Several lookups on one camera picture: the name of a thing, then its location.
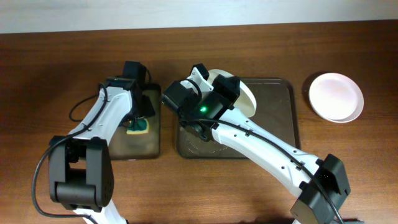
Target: white wall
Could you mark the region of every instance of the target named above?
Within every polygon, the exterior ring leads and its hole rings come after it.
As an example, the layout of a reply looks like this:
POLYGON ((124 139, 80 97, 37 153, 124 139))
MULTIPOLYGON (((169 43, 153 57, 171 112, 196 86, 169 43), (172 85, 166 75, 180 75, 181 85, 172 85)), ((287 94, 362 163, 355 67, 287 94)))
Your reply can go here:
POLYGON ((0 0, 0 33, 398 19, 397 0, 0 0))

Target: sponge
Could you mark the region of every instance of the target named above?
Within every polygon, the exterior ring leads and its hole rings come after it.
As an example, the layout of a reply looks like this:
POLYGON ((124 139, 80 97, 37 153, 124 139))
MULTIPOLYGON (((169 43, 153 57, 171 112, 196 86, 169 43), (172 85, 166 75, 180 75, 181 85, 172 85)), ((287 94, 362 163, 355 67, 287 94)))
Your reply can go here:
POLYGON ((127 128, 127 134, 146 134, 149 132, 148 120, 137 119, 135 122, 130 121, 130 125, 127 128))

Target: round plate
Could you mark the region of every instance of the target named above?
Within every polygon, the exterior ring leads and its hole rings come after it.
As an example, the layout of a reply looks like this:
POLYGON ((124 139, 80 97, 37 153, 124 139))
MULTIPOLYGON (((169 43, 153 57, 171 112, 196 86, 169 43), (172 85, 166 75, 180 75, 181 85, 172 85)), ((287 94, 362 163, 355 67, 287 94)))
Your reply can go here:
POLYGON ((317 77, 310 86, 309 98, 319 116, 336 123, 356 119, 364 105, 357 84, 338 73, 326 73, 317 77))
MULTIPOLYGON (((218 75, 222 75, 226 78, 234 76, 224 70, 212 69, 209 71, 209 78, 207 79, 207 82, 210 83, 211 85, 214 79, 218 75)), ((256 113, 256 108, 257 108, 256 98, 254 97, 253 93, 250 91, 249 87, 246 86, 242 81, 240 84, 240 88, 241 88, 241 94, 239 98, 235 101, 234 106, 239 108, 245 116, 250 118, 254 116, 254 114, 256 113)))

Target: tabletop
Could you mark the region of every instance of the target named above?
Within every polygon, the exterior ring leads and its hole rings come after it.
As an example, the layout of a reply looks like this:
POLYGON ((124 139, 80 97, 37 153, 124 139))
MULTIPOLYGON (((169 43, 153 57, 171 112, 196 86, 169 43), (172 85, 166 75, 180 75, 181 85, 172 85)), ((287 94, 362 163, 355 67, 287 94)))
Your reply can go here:
MULTIPOLYGON (((0 217, 2 223, 84 223, 51 219, 32 205, 34 169, 49 140, 75 127, 70 108, 106 77, 137 60, 164 90, 193 64, 239 77, 279 77, 295 90, 302 149, 344 163, 351 195, 344 218, 398 222, 398 21, 272 24, 183 29, 99 30, 0 35, 0 217), (337 124, 305 100, 314 73, 353 79, 361 116, 337 124)), ((76 110, 83 117, 92 104, 76 110)), ((160 156, 113 161, 113 200, 131 223, 237 223, 289 219, 296 201, 249 160, 188 160, 175 150, 176 117, 161 108, 160 156)), ((49 197, 48 166, 39 175, 40 206, 71 213, 49 197)))

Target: dark tray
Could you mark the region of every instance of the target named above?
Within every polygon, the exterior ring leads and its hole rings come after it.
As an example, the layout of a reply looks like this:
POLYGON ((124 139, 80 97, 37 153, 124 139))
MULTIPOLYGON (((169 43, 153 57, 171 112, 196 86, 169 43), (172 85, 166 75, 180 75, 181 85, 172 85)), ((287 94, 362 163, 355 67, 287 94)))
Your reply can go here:
POLYGON ((150 98, 155 116, 147 118, 149 132, 126 134, 126 127, 116 129, 109 144, 111 160, 154 159, 160 154, 160 86, 150 84, 142 94, 150 98))
MULTIPOLYGON (((299 129, 292 85, 280 78, 243 78, 257 101, 250 118, 281 140, 300 149, 299 129)), ((177 123, 176 148, 187 159, 247 159, 240 152, 215 141, 204 142, 177 123)))

